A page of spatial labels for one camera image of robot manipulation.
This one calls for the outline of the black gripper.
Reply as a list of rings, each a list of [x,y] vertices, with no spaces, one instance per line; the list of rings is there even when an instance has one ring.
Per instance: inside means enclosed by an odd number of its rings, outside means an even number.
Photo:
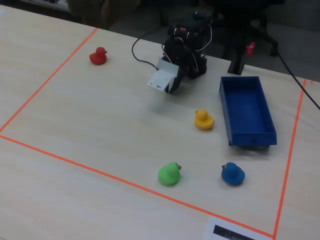
[[[171,88],[174,93],[180,86],[186,72],[188,71],[190,50],[185,46],[184,40],[181,37],[167,39],[162,45],[162,60],[179,66],[176,77],[172,77],[168,85],[164,89],[167,94],[170,94]]]

